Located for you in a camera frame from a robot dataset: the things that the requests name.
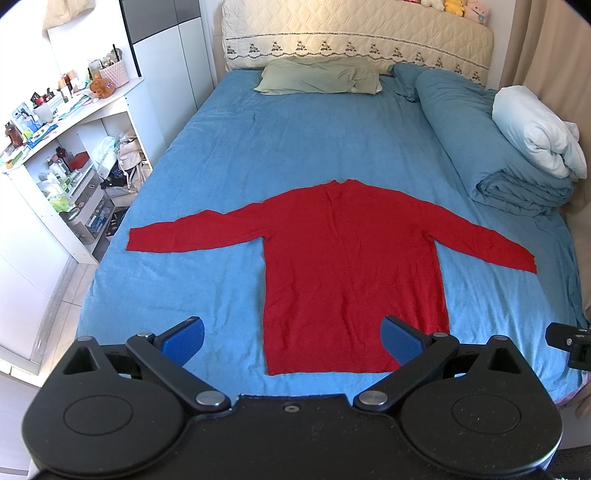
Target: teddy bear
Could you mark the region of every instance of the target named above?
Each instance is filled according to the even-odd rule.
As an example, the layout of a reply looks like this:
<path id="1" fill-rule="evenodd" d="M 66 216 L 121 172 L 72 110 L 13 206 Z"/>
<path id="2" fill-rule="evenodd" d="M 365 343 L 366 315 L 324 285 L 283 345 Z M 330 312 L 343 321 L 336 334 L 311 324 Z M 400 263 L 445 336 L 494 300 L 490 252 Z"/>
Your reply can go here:
<path id="1" fill-rule="evenodd" d="M 488 23 L 488 9 L 480 0 L 468 0 L 464 17 L 474 22 L 486 25 Z"/>
<path id="2" fill-rule="evenodd" d="M 445 11 L 461 17 L 464 14 L 464 0 L 446 0 Z"/>
<path id="3" fill-rule="evenodd" d="M 439 10 L 440 12 L 445 10 L 443 0 L 421 0 L 421 5 L 424 7 L 433 7 L 435 10 Z"/>

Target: yellow plush toy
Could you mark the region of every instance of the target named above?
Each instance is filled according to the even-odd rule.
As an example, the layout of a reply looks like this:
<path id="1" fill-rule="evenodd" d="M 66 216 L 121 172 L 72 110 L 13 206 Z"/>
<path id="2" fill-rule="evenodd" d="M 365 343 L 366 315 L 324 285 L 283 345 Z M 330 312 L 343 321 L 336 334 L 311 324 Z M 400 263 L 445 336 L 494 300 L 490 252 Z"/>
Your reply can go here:
<path id="1" fill-rule="evenodd" d="M 464 15 L 464 0 L 446 0 L 445 11 L 462 17 Z"/>

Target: light green pillow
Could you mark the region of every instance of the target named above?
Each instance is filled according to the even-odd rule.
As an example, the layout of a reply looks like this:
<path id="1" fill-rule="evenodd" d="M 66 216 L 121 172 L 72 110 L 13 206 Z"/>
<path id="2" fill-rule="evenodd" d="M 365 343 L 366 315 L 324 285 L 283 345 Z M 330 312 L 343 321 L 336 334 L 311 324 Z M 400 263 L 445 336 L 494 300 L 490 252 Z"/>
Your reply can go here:
<path id="1" fill-rule="evenodd" d="M 382 85 L 378 71 L 365 58 L 286 57 L 265 67 L 255 90 L 265 95 L 341 92 L 373 95 L 382 90 Z"/>

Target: pink plush toy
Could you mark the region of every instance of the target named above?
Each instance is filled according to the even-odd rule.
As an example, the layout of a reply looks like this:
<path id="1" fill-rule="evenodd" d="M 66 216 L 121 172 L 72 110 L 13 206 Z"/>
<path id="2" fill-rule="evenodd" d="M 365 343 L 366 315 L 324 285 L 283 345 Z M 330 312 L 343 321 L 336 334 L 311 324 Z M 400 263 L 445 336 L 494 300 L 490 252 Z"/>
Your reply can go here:
<path id="1" fill-rule="evenodd" d="M 468 0 L 464 10 L 464 18 L 486 25 L 488 23 L 488 9 L 480 0 Z"/>

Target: wardrobe door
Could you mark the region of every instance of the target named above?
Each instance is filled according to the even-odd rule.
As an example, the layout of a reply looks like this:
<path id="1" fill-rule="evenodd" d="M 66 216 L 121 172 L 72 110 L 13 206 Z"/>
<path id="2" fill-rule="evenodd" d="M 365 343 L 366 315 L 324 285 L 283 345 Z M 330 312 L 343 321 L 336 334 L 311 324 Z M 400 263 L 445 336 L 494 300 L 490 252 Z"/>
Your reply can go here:
<path id="1" fill-rule="evenodd" d="M 139 73 L 167 147 L 197 111 L 174 0 L 121 0 Z"/>
<path id="2" fill-rule="evenodd" d="M 197 108 L 201 107 L 213 91 L 212 74 L 209 69 L 205 38 L 201 18 L 196 17 L 178 25 L 183 42 L 183 51 L 189 79 L 193 88 L 193 96 Z"/>
<path id="3" fill-rule="evenodd" d="M 178 25 L 134 44 L 134 50 L 168 147 L 197 111 Z"/>

